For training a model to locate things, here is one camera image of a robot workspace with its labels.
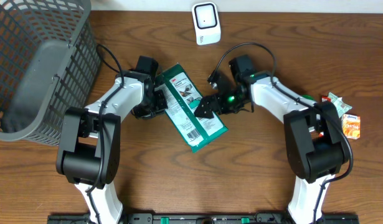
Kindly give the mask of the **mint green wipes packet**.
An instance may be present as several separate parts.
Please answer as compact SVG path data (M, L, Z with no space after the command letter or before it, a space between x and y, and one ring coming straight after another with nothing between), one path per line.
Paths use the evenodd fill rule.
M336 111L337 111L339 117L346 114L349 110L352 109L351 105L346 104L343 101L342 97L338 97L334 93L329 92L328 98L329 98L330 102L332 102L332 104L336 107Z

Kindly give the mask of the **green 3M gloves package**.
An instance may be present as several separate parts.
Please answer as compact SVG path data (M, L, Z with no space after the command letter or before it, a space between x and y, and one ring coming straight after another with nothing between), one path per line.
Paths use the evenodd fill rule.
M217 115L213 118L194 116L202 95L180 64L165 70L158 80L162 84L156 89L163 91L168 105L165 113L193 153L228 131Z

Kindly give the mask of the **red snack bar wrapper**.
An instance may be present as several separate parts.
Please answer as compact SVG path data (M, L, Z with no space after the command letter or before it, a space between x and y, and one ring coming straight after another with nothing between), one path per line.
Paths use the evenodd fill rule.
M322 102L324 102L324 101L328 101L328 102L330 102L331 99L330 99L329 97L327 97L327 96L322 96L322 97L321 97L321 101L322 101Z

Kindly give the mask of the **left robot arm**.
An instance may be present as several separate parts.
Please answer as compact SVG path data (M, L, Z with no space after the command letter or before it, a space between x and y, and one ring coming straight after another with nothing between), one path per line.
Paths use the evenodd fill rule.
M121 123L127 115L150 119L164 113L166 99L156 90L159 64L140 56L132 70L119 70L113 86L96 102L70 107L64 115L56 169L83 195L90 213L67 223L120 223L123 204L115 190Z

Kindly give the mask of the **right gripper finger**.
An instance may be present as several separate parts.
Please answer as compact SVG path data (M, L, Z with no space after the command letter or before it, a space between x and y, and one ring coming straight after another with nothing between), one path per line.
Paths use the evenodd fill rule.
M210 109L215 113L221 112L220 100L218 95L209 95L201 99L199 104L209 106Z
M194 111L194 116L197 118L213 119L214 113L209 106L199 104L196 110Z

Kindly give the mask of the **green lid glass jar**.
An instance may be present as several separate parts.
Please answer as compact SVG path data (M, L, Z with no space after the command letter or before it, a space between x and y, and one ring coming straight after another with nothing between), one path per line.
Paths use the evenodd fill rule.
M309 96L309 95L302 95L301 96L304 100L310 100L312 102L316 102L316 100L312 97L312 96Z

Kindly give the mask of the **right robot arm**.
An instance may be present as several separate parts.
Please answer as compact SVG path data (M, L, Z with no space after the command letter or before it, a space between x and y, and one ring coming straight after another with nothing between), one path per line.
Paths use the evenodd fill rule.
M229 62L233 82L214 70L208 83L218 92L205 96L194 112L198 118L238 113L246 103L260 106L283 125L288 163L296 175L287 207L292 223L324 223L321 207L329 184L343 179L341 166L352 163L351 146L336 107L317 103L284 86L274 72L257 71L248 55Z

